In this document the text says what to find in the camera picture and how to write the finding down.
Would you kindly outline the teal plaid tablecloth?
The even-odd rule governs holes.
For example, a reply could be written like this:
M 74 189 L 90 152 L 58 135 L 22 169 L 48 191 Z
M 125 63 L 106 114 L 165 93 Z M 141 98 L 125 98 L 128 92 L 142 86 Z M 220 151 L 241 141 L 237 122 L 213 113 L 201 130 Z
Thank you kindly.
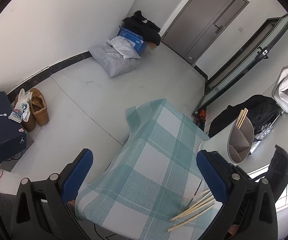
M 174 217 L 207 189 L 196 165 L 207 135 L 165 99 L 125 114 L 130 136 L 107 170 L 80 188 L 77 218 L 130 239 L 198 239 L 218 207 L 203 207 L 191 222 Z

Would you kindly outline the silver folded umbrella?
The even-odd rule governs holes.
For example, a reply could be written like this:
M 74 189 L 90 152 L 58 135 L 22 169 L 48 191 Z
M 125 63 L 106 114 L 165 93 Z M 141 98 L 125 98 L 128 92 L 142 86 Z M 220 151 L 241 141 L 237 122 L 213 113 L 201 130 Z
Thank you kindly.
M 273 128 L 274 123 L 278 118 L 283 114 L 283 112 L 279 113 L 278 116 L 270 123 L 263 125 L 261 128 L 261 132 L 259 134 L 256 134 L 254 137 L 254 142 L 252 143 L 252 146 L 250 147 L 249 155 L 252 155 L 256 148 L 259 146 L 260 142 L 265 139 L 265 137 L 270 133 L 270 131 Z

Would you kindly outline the black framed glass door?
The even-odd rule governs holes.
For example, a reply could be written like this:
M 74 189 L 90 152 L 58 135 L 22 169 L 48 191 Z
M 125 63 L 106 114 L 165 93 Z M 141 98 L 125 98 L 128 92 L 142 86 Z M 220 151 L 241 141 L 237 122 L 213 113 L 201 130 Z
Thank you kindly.
M 260 61 L 268 59 L 271 49 L 288 30 L 288 14 L 268 18 L 249 40 L 205 82 L 204 95 L 192 115 L 206 109 L 235 85 Z

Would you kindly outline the white socks bundle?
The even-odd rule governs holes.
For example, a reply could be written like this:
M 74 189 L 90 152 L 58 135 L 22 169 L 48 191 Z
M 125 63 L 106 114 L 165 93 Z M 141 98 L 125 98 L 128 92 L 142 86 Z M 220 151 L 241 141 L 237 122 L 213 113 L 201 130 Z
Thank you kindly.
M 15 104 L 15 107 L 8 118 L 17 123 L 21 123 L 22 121 L 28 122 L 31 114 L 30 111 L 31 99 L 32 99 L 32 92 L 26 92 L 22 88 L 18 94 L 18 101 Z

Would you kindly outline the wooden chopstick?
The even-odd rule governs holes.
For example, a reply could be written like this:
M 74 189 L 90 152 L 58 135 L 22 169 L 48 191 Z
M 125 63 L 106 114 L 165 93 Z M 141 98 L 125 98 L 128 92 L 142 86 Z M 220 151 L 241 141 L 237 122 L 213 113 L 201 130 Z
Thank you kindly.
M 244 110 L 243 116 L 242 116 L 242 118 L 241 118 L 241 120 L 240 120 L 240 122 L 239 122 L 238 129 L 241 128 L 241 126 L 242 126 L 242 124 L 243 124 L 243 122 L 244 122 L 244 120 L 245 120 L 245 118 L 246 118 L 246 116 L 247 116 L 247 113 L 248 113 L 248 109 L 247 109 L 247 108 L 244 108 L 243 110 Z
M 197 206 L 192 207 L 191 209 L 189 209 L 187 211 L 184 211 L 181 214 L 171 218 L 170 221 L 173 221 L 173 220 L 185 217 L 187 215 L 190 215 L 191 213 L 194 213 L 195 211 L 199 210 L 200 208 L 203 208 L 203 207 L 205 207 L 207 205 L 213 204 L 214 202 L 215 202 L 215 198 L 212 197 L 210 200 L 202 202 L 202 203 L 198 204 Z
M 210 191 L 210 189 L 207 189 L 207 190 L 205 190 L 205 191 L 203 191 L 203 192 L 201 192 L 201 193 L 197 193 L 197 194 L 194 194 L 194 195 L 189 196 L 189 197 L 184 197 L 183 200 L 191 200 L 191 199 L 194 199 L 194 198 L 196 198 L 196 197 L 198 197 L 198 196 L 200 196 L 200 195 L 203 195 L 203 194 L 208 193 L 209 191 Z
M 215 201 L 212 201 L 212 205 L 210 205 L 209 207 L 207 207 L 206 209 L 204 209 L 203 211 L 199 212 L 198 214 L 194 215 L 193 217 L 191 217 L 188 220 L 185 220 L 184 222 L 177 224 L 176 226 L 173 226 L 172 228 L 167 229 L 167 232 L 171 232 L 173 230 L 176 230 L 188 223 L 190 223 L 191 221 L 197 219 L 198 217 L 200 217 L 201 215 L 203 215 L 204 213 L 208 212 L 210 209 L 212 209 L 215 206 Z
M 188 210 L 194 209 L 196 208 L 198 205 L 204 204 L 208 201 L 210 201 L 213 198 L 213 195 L 206 195 L 204 196 L 200 201 L 198 201 L 197 203 L 195 203 L 194 205 L 192 205 L 190 208 L 188 208 Z
M 240 113 L 239 113 L 239 116 L 238 116 L 236 122 L 235 122 L 235 126 L 236 126 L 237 128 L 238 128 L 239 122 L 240 122 L 240 120 L 241 120 L 241 118 L 242 118 L 242 116 L 243 116 L 243 112 L 244 112 L 244 110 L 242 109 L 242 110 L 240 111 Z

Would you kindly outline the blue cardboard box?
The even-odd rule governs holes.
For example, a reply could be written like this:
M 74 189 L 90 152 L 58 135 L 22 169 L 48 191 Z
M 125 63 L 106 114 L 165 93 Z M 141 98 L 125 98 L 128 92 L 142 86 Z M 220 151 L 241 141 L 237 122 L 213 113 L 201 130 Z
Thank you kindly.
M 119 28 L 118 36 L 126 38 L 130 44 L 132 44 L 138 55 L 141 56 L 147 47 L 147 43 L 143 40 L 143 37 L 124 27 L 119 26 Z

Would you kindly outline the white utensil holder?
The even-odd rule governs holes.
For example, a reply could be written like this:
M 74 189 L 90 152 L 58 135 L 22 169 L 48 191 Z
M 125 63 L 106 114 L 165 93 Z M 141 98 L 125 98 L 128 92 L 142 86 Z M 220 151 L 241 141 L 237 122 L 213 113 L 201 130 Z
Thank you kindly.
M 248 117 L 245 117 L 240 128 L 235 123 L 236 121 L 233 121 L 211 139 L 201 142 L 198 151 L 216 151 L 233 165 L 242 163 L 253 144 L 254 128 Z

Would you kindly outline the black clothes pile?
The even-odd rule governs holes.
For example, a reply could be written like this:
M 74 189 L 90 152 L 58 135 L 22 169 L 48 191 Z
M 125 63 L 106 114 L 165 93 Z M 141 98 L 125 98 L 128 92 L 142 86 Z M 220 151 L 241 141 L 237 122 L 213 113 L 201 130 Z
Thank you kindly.
M 154 43 L 157 47 L 161 43 L 161 28 L 146 19 L 140 10 L 134 12 L 133 16 L 123 19 L 123 27 L 142 36 L 145 42 Z

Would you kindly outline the grey door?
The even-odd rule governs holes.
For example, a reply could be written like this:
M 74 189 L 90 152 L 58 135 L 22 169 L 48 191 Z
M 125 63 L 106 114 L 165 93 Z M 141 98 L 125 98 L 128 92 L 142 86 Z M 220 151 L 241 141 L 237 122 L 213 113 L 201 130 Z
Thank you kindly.
M 247 5 L 247 0 L 189 0 L 164 33 L 162 42 L 194 65 Z

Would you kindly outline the brown slipper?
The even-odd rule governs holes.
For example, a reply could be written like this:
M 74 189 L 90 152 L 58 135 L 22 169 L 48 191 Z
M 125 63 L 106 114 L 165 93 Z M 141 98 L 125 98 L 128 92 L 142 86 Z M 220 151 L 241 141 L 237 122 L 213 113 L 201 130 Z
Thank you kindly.
M 49 122 L 49 115 L 47 109 L 47 103 L 43 94 L 36 88 L 30 90 L 32 92 L 32 98 L 30 101 L 31 113 L 34 116 L 39 126 L 44 126 Z

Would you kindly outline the black jacket hanging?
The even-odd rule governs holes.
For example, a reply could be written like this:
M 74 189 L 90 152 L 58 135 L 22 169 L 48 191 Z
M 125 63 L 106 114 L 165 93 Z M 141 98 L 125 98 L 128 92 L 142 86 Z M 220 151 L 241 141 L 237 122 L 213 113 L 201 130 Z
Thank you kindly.
M 281 108 L 274 99 L 256 94 L 238 105 L 228 105 L 212 122 L 208 136 L 211 138 L 236 120 L 241 110 L 248 109 L 246 117 L 253 125 L 254 134 L 261 132 L 265 124 L 272 123 L 280 114 Z

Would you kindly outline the orange object on floor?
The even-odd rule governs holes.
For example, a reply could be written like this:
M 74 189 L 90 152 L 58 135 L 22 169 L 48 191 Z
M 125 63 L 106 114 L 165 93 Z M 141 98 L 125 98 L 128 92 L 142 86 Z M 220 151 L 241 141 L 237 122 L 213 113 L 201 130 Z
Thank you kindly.
M 196 125 L 204 125 L 206 121 L 206 110 L 201 109 L 197 111 L 194 121 Z

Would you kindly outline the grey plastic parcel bag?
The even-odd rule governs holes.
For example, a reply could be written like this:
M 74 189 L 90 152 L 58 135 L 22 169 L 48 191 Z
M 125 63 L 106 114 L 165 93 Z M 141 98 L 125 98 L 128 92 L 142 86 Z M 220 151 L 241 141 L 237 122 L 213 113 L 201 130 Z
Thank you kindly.
M 89 52 L 110 77 L 129 73 L 140 65 L 139 59 L 124 59 L 110 45 L 91 46 Z

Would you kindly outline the navy jordan shoe box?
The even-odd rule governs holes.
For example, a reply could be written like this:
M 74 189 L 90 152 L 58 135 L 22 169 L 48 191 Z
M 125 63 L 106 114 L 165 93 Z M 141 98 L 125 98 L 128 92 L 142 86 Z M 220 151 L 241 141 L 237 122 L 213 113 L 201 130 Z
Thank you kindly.
M 9 119 L 12 107 L 5 92 L 0 92 L 0 168 L 12 171 L 34 143 L 23 126 Z

